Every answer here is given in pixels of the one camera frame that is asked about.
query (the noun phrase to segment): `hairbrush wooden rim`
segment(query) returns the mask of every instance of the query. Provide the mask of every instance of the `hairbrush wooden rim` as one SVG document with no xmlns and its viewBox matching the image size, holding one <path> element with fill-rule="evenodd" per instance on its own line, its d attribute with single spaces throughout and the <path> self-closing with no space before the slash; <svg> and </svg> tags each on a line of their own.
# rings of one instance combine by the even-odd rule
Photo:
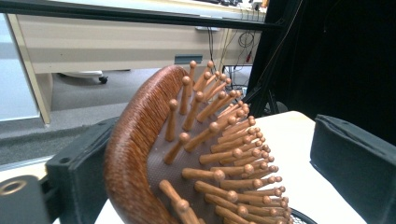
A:
<svg viewBox="0 0 396 224">
<path fill-rule="evenodd" d="M 151 146 L 188 73 L 167 66 L 149 78 L 122 112 L 107 143 L 104 178 L 107 195 L 125 223 L 177 223 L 149 189 Z"/>
</svg>

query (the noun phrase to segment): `white table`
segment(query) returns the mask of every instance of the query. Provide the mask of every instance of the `white table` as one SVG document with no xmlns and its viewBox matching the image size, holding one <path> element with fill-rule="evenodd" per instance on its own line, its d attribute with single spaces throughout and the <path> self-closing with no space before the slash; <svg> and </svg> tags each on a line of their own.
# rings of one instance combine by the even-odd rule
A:
<svg viewBox="0 0 396 224">
<path fill-rule="evenodd" d="M 262 129 L 271 155 L 279 167 L 279 183 L 286 187 L 289 206 L 311 217 L 320 224 L 366 223 L 338 194 L 332 185 L 320 175 L 310 162 L 310 148 L 315 122 L 299 112 L 288 112 L 256 119 Z M 45 174 L 44 163 L 0 172 L 0 181 L 16 175 Z M 123 223 L 107 200 L 96 223 Z"/>
</svg>

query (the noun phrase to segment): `wall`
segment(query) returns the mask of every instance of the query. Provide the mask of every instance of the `wall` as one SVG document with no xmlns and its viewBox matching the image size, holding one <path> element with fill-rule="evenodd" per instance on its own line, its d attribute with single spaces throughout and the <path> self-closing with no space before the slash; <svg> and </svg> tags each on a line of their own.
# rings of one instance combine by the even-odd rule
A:
<svg viewBox="0 0 396 224">
<path fill-rule="evenodd" d="M 0 14 L 0 121 L 38 118 L 39 112 L 4 14 Z"/>
</svg>

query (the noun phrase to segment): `black foam block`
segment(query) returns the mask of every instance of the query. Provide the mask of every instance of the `black foam block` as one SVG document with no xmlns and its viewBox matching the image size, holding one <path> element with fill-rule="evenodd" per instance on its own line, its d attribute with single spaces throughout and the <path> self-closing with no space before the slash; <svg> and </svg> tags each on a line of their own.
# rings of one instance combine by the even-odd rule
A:
<svg viewBox="0 0 396 224">
<path fill-rule="evenodd" d="M 366 222 L 395 223 L 395 146 L 344 120 L 317 115 L 311 163 Z"/>
</svg>

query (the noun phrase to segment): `cable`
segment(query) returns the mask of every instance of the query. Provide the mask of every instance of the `cable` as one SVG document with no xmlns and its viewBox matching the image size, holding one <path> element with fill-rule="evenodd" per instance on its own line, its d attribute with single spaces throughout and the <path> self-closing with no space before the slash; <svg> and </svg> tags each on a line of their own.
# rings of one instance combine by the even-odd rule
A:
<svg viewBox="0 0 396 224">
<path fill-rule="evenodd" d="M 260 82 L 262 81 L 262 77 L 264 76 L 264 73 L 265 73 L 266 70 L 268 69 L 269 64 L 271 64 L 272 60 L 275 58 L 275 55 L 276 55 L 277 52 L 279 51 L 280 46 L 282 46 L 283 42 L 285 41 L 286 37 L 288 36 L 289 31 L 290 31 L 290 29 L 291 29 L 291 26 L 294 24 L 294 21 L 295 21 L 295 19 L 296 19 L 296 17 L 297 17 L 298 12 L 300 11 L 300 8 L 301 8 L 301 5 L 303 4 L 303 1 L 304 1 L 304 0 L 301 0 L 301 1 L 300 1 L 299 6 L 297 7 L 296 13 L 294 14 L 294 16 L 293 16 L 293 18 L 292 18 L 292 20 L 291 20 L 290 26 L 288 27 L 288 30 L 286 31 L 286 33 L 285 33 L 285 35 L 283 36 L 283 38 L 282 38 L 282 40 L 280 41 L 280 43 L 277 45 L 276 50 L 274 51 L 273 55 L 271 56 L 270 60 L 268 61 L 268 64 L 265 65 L 265 68 L 264 68 L 264 70 L 262 71 L 262 74 L 260 75 L 260 77 L 259 77 L 259 79 L 258 79 L 258 83 L 260 83 Z"/>
<path fill-rule="evenodd" d="M 211 27 L 207 27 L 207 33 L 209 35 L 209 53 L 210 53 L 210 61 L 213 62 L 213 31 Z"/>
</svg>

